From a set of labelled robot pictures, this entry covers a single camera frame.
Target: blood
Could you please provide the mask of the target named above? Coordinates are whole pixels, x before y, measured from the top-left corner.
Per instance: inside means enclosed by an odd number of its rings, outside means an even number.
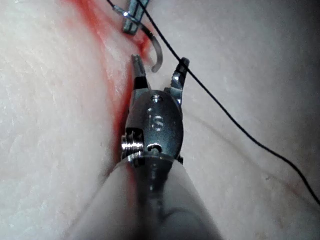
[[[106,51],[106,42],[108,40],[108,37],[113,34],[112,31],[114,31],[117,24],[110,16],[106,14],[105,10],[101,9],[101,6],[97,4],[96,0],[61,1],[64,4],[67,3],[74,7],[74,9],[82,18],[83,23],[87,26],[90,33],[100,47],[100,63],[103,67],[103,77],[106,80],[108,94],[107,99],[109,103],[110,115],[113,116],[112,127],[114,129],[114,136],[116,138],[114,141],[113,150],[115,155],[118,155],[120,150],[120,138],[124,133],[125,121],[127,118],[126,113],[130,104],[133,80],[131,75],[131,63],[129,63],[126,66],[126,87],[124,88],[123,92],[121,92],[120,94],[116,94],[116,76],[113,76],[114,78],[110,78],[107,74],[107,70],[108,68],[110,68],[110,66],[108,66],[108,64],[106,63],[106,58],[108,57],[108,53]],[[70,18],[65,19],[65,25],[67,28],[73,27]],[[129,40],[129,42],[137,46],[138,54],[140,54],[142,59],[146,61],[148,60],[148,52],[151,46],[151,42],[144,33],[138,31],[136,36],[130,36],[122,33],[122,36]],[[124,54],[128,55],[128,58],[130,58],[130,56],[134,53],[136,54],[137,52],[125,52]]]

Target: red blood stain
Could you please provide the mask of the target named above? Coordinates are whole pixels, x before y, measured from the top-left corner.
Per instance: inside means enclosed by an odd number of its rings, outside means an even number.
[[[116,23],[111,19],[110,16],[106,14],[106,11],[101,9],[101,6],[97,4],[95,0],[61,0],[63,3],[69,3],[76,11],[80,14],[80,17],[83,20],[83,23],[87,26],[90,33],[96,39],[97,44],[100,47],[100,62],[103,67],[103,77],[106,80],[107,84],[107,94],[108,102],[110,104],[110,115],[114,116],[112,127],[114,129],[114,135],[116,139],[114,141],[114,153],[118,155],[120,149],[120,136],[124,131],[126,112],[130,103],[130,97],[133,87],[133,80],[131,76],[131,64],[127,66],[125,70],[119,69],[119,71],[127,72],[126,79],[126,88],[120,94],[116,94],[116,85],[115,81],[117,79],[110,78],[107,74],[107,70],[110,66],[106,63],[107,51],[106,45],[108,44],[108,37],[112,34],[112,28],[116,26]],[[70,18],[65,19],[65,25],[69,28],[73,27]],[[147,59],[148,51],[150,49],[150,41],[148,37],[142,33],[138,32],[136,36],[130,36],[127,34],[122,34],[123,37],[128,39],[130,42],[135,44],[139,49],[139,54],[143,59]],[[125,52],[128,55],[128,58],[131,54],[136,52]]]

